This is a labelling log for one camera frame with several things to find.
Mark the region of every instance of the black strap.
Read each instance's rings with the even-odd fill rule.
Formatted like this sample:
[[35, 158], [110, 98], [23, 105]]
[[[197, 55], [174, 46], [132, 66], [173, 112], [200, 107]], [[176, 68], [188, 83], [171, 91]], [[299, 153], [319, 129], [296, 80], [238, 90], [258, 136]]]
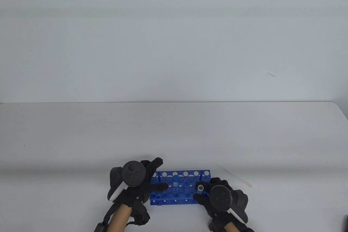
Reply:
[[[109, 208], [108, 212], [106, 213], [104, 220], [102, 222], [103, 225], [107, 226], [108, 222], [110, 220], [110, 217], [118, 210], [118, 208], [122, 205], [122, 203], [115, 201], [114, 204]], [[127, 226], [129, 224], [134, 225], [145, 225], [147, 222], [149, 222], [150, 216], [146, 209], [146, 207], [141, 203], [141, 201], [136, 200], [132, 204], [132, 212], [131, 217], [134, 218], [134, 221], [128, 222]]]
[[112, 204], [112, 206], [109, 208], [108, 212], [106, 213], [104, 217], [104, 220], [103, 220], [104, 225], [108, 225], [110, 217], [113, 215], [113, 213], [115, 213], [116, 210], [118, 210], [120, 206], [121, 206], [121, 203], [119, 202], [115, 202], [114, 204]]
[[149, 222], [150, 219], [146, 207], [139, 200], [136, 200], [132, 204], [132, 213], [130, 215], [131, 217], [134, 217], [134, 221], [128, 222], [126, 226], [129, 224], [142, 226]]

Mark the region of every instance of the hand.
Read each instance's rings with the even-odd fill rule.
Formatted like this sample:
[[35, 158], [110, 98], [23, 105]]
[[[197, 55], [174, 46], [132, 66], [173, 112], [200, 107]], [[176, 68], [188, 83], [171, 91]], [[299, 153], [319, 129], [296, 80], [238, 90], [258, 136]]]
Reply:
[[163, 192], [168, 189], [167, 183], [157, 183], [151, 184], [151, 178], [156, 172], [156, 169], [163, 164], [163, 160], [159, 157], [155, 158], [153, 161], [142, 160], [140, 161], [145, 167], [146, 176], [142, 184], [138, 187], [128, 187], [123, 190], [121, 194], [114, 200], [114, 202], [120, 202], [132, 207], [135, 201], [140, 201], [145, 203], [149, 200], [149, 196], [153, 192]]
[[[127, 205], [132, 208], [131, 217], [134, 217], [134, 222], [128, 222], [128, 224], [144, 225], [146, 224], [150, 216], [147, 212], [146, 207], [142, 204], [145, 203], [151, 193], [162, 192], [168, 189], [167, 183], [150, 184], [150, 180], [156, 169], [163, 164], [163, 160], [159, 157], [155, 158], [153, 161], [142, 160], [140, 162], [144, 165], [146, 174], [142, 184], [137, 187], [128, 187], [126, 190], [118, 195], [118, 197], [113, 201], [114, 204], [108, 210], [104, 217], [103, 224], [107, 224], [110, 216], [122, 205]], [[115, 192], [116, 188], [122, 183], [122, 167], [112, 168], [110, 171], [110, 190], [108, 192], [108, 200], [111, 195]]]
[[[243, 220], [248, 220], [246, 213], [244, 212], [245, 207], [248, 203], [247, 195], [244, 194], [241, 190], [233, 190], [226, 180], [221, 180], [220, 178], [212, 178], [210, 182], [197, 182], [196, 188], [198, 185], [203, 185], [204, 191], [209, 193], [210, 190], [216, 185], [223, 185], [227, 187], [232, 194], [232, 206], [238, 207], [238, 214], [242, 216]], [[239, 222], [231, 213], [227, 211], [221, 212], [217, 210], [210, 202], [210, 198], [208, 196], [204, 196], [201, 194], [195, 194], [194, 199], [202, 206], [205, 207], [208, 215], [213, 219], [214, 223], [218, 223], [222, 227], [225, 227], [228, 223], [232, 222], [239, 231], [252, 231], [247, 226], [241, 222]]]

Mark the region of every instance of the clear plastic tube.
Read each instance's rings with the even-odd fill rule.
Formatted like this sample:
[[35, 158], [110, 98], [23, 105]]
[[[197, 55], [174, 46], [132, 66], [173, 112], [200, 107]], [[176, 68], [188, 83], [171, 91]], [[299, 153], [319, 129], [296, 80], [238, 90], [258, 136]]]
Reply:
[[204, 190], [203, 185], [198, 185], [198, 187], [197, 187], [197, 194], [202, 194], [203, 190]]

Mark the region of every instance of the test tube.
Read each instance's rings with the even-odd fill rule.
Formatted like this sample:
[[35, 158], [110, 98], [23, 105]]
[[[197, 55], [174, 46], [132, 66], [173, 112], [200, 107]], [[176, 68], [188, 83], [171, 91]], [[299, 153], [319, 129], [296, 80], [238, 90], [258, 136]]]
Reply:
[[197, 187], [197, 194], [202, 194], [203, 190], [204, 190], [203, 185], [198, 185], [198, 187]]
[[173, 176], [173, 189], [174, 189], [174, 191], [178, 190], [179, 180], [180, 180], [180, 178], [178, 175]]

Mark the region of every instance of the white surface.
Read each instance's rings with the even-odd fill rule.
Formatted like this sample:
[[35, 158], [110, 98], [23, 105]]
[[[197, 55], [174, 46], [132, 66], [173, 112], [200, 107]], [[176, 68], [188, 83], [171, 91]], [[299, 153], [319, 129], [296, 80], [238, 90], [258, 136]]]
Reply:
[[0, 102], [324, 100], [348, 115], [348, 0], [0, 0], [0, 28]]
[[[93, 231], [110, 169], [160, 156], [162, 170], [210, 169], [242, 189], [257, 232], [340, 231], [347, 142], [334, 103], [2, 104], [0, 227]], [[147, 206], [128, 231], [208, 231], [203, 207]]]

